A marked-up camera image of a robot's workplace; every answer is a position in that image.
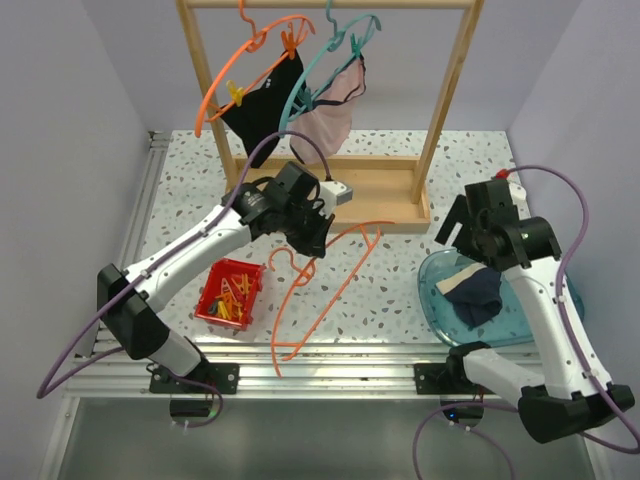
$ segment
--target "pink cloth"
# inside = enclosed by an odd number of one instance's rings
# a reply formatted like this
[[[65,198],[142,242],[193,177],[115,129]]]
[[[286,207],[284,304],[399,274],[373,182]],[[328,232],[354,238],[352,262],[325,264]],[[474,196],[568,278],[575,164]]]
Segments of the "pink cloth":
[[[314,101],[315,108],[296,118],[288,129],[310,137],[326,157],[337,153],[351,131],[355,100],[366,90],[364,74],[364,59],[355,59]],[[289,145],[301,162],[320,162],[318,153],[302,138],[292,137]]]

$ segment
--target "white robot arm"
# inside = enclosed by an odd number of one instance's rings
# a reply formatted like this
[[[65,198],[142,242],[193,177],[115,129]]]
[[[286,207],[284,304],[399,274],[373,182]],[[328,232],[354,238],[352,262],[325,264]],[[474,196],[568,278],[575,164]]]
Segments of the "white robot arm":
[[[543,218],[520,220],[513,189],[506,179],[467,185],[459,195],[436,241],[445,244],[453,227],[462,225],[453,246],[467,257],[503,272],[529,321],[540,352],[543,375],[501,357],[482,342],[450,351],[448,378],[482,385],[518,408],[529,434],[545,443],[602,425],[614,417],[592,377],[621,410],[634,405],[625,385],[615,385],[587,338],[570,295],[556,297],[560,247]],[[566,278],[562,279],[566,289]],[[567,310],[571,329],[591,370],[585,372],[563,324],[558,302]]]
[[[110,309],[103,322],[134,360],[149,358],[174,375],[206,383],[206,358],[188,339],[169,329],[157,313],[211,264],[263,234],[282,232],[298,253],[324,257],[333,211],[352,196],[348,186],[335,181],[319,182],[293,162],[275,178],[243,184],[215,227],[207,228],[219,217],[229,195],[191,230],[150,257],[124,272],[113,265],[102,269],[98,275],[99,308],[143,277],[129,295]],[[151,268],[170,252],[174,252],[170,258]]]

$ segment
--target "black cloth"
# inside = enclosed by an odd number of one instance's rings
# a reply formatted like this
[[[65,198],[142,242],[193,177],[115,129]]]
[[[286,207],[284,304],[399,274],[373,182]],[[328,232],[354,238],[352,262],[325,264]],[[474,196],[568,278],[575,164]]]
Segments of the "black cloth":
[[[469,328],[487,323],[502,310],[500,276],[492,268],[483,268],[444,295]]]
[[[295,57],[287,57],[278,65],[257,90],[242,98],[242,105],[234,105],[222,114],[222,120],[240,137],[247,155],[268,135],[277,132],[280,115],[295,83],[304,71],[302,60],[296,50]],[[252,162],[260,167],[278,145],[279,138],[267,143]]]

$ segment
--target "teal laundry basket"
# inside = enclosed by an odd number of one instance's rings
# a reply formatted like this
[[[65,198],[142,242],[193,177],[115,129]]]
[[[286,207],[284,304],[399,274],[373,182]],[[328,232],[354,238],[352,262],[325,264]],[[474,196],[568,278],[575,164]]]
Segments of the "teal laundry basket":
[[[482,341],[492,347],[504,347],[533,341],[533,334],[513,288],[502,276],[500,297],[502,311],[477,328],[469,328],[456,315],[453,305],[440,293],[436,283],[475,263],[456,250],[442,250],[429,255],[418,271],[418,295],[426,321],[443,343],[450,346]],[[580,320],[584,304],[569,277],[567,286]]]

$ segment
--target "red object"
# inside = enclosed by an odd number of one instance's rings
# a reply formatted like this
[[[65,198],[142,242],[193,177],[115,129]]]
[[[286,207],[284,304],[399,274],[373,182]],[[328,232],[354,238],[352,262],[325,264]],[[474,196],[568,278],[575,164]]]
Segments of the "red object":
[[[496,178],[507,178],[509,176],[509,170],[503,168],[498,173],[496,173]]]
[[[237,262],[236,260],[229,260],[227,258],[223,258],[214,263],[209,272],[209,278],[207,278],[207,283],[204,286],[202,295],[200,296],[198,306],[196,307],[195,316],[202,318],[207,323],[222,325],[236,330],[246,330],[253,322],[251,309],[256,301],[256,295],[262,290],[262,272],[264,269],[264,265]],[[232,278],[238,280],[245,274],[251,283],[248,295],[243,295],[232,281]],[[223,293],[223,279],[227,280],[233,296],[241,304],[240,309],[242,315],[240,317],[236,314],[237,307],[233,308],[230,320],[222,318],[222,316],[215,313],[209,313],[217,297],[220,297]]]

